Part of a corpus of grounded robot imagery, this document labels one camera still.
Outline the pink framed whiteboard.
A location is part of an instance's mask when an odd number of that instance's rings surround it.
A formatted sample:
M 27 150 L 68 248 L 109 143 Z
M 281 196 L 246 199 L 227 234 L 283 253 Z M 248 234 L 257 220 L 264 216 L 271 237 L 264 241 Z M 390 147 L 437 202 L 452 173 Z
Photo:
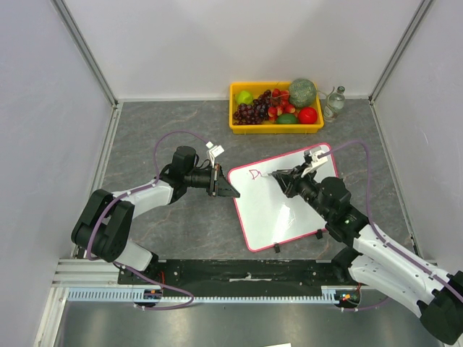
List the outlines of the pink framed whiteboard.
M 228 180 L 240 193 L 234 204 L 250 251 L 269 249 L 324 228 L 326 222 L 311 206 L 300 197 L 286 197 L 274 178 L 260 175 L 302 164 L 304 151 L 317 146 L 325 151 L 331 149 L 322 142 L 230 170 Z

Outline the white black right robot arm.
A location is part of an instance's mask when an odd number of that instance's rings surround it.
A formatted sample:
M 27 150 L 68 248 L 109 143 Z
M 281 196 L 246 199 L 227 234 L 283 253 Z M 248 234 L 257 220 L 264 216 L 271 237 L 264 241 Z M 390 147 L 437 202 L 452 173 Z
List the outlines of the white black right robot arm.
M 345 244 L 345 260 L 331 266 L 337 283 L 354 280 L 380 291 L 408 308 L 442 343 L 461 338 L 462 271 L 451 274 L 387 236 L 351 204 L 351 193 L 338 177 L 316 181 L 304 166 L 271 176 L 286 197 L 303 199 L 324 219 L 328 233 Z

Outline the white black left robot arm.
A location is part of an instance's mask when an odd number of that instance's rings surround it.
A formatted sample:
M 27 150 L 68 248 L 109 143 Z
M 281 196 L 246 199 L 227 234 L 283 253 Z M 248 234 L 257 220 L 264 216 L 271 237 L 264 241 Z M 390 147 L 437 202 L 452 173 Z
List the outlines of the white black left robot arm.
M 240 197 L 227 181 L 214 155 L 224 150 L 208 144 L 206 166 L 199 166 L 196 150 L 180 146 L 170 164 L 147 184 L 122 192 L 95 190 L 89 197 L 71 240 L 85 249 L 92 260 L 102 259 L 131 267 L 141 283 L 151 284 L 158 278 L 158 256 L 129 240 L 134 218 L 157 207 L 179 200 L 189 188 L 204 189 L 211 197 Z

